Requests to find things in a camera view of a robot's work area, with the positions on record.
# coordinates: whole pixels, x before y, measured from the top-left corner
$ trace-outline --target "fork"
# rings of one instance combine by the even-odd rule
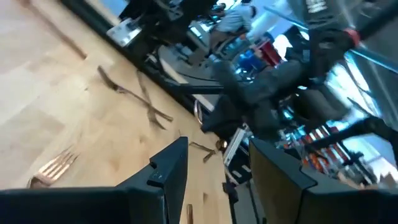
[[[27,187],[30,189],[42,189],[50,187],[64,174],[71,164],[77,159],[78,154],[69,151],[69,148],[62,151],[29,179]]]

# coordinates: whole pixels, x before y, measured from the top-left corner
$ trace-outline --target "red object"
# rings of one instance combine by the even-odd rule
[[[278,51],[276,51],[274,45],[269,40],[261,44],[259,50],[261,51],[262,59],[268,62],[270,66],[275,67],[282,60]]]
[[[354,41],[355,47],[357,47],[361,41],[361,37],[359,36],[359,33],[353,29],[345,29],[345,32],[347,32],[351,36],[351,38]]]

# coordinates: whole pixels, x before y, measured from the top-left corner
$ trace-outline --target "wooden table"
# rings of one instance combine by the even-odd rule
[[[156,108],[174,117],[150,124],[134,98],[108,89],[96,68],[141,94],[136,68],[56,1],[33,1],[87,53],[83,60],[17,1],[0,1],[0,188],[25,187],[39,167],[65,148],[79,158],[55,187],[117,185],[173,142],[179,131],[210,148],[195,118],[145,77]],[[197,223],[231,223],[221,154],[189,149],[185,204]],[[186,206],[181,223],[186,223]]]

